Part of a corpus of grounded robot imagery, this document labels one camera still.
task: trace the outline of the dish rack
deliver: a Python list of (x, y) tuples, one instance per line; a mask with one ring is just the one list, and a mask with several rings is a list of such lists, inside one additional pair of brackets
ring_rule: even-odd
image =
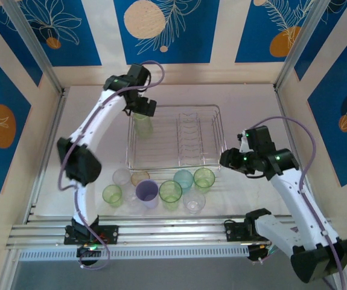
[(152, 135), (139, 138), (129, 118), (126, 160), (130, 170), (220, 169), (226, 142), (218, 106), (157, 106), (151, 122)]

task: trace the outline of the purple cup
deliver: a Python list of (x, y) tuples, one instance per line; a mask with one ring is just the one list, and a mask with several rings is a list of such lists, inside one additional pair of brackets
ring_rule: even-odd
[(155, 208), (159, 203), (159, 186), (154, 180), (145, 179), (136, 186), (136, 196), (148, 208)]

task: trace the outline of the gray floor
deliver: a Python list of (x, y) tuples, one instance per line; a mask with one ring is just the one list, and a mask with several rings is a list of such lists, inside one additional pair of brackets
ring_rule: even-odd
[(14, 290), (253, 290), (329, 289), (323, 281), (304, 284), (290, 261), (276, 253), (264, 265), (245, 258), (113, 260), (88, 271), (77, 262), (20, 262)]

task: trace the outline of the light blue cup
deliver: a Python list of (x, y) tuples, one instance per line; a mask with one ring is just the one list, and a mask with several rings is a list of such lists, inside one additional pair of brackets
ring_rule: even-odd
[(173, 180), (180, 184), (183, 194), (189, 192), (193, 184), (193, 175), (187, 170), (180, 170), (174, 174)]

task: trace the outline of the transparent cup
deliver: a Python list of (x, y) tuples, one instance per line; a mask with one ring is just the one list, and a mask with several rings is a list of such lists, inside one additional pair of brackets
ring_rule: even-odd
[(123, 204), (123, 193), (118, 185), (112, 184), (107, 186), (102, 192), (102, 198), (111, 207), (119, 207)]
[(162, 204), (167, 210), (176, 210), (183, 190), (178, 182), (168, 180), (160, 185), (159, 194), (163, 201)]
[(118, 185), (122, 192), (123, 198), (127, 202), (133, 202), (137, 199), (135, 193), (135, 187), (130, 182), (130, 172), (125, 168), (120, 168), (113, 173), (112, 176), (113, 182), (115, 185)]
[(197, 169), (193, 174), (193, 180), (195, 182), (195, 188), (199, 192), (206, 193), (211, 189), (215, 183), (215, 175), (212, 170), (208, 168)]
[(139, 171), (132, 174), (132, 177), (130, 178), (132, 181), (132, 184), (134, 186), (137, 186), (141, 181), (150, 179), (149, 173), (146, 171)]
[(187, 170), (179, 170), (174, 174), (173, 180), (180, 184), (183, 193), (187, 193), (192, 187), (193, 175)]
[(151, 124), (150, 117), (134, 113), (133, 121), (137, 136), (140, 138), (149, 138), (153, 133), (153, 126)]
[(189, 192), (183, 197), (184, 208), (189, 214), (198, 214), (205, 206), (205, 196), (197, 192)]

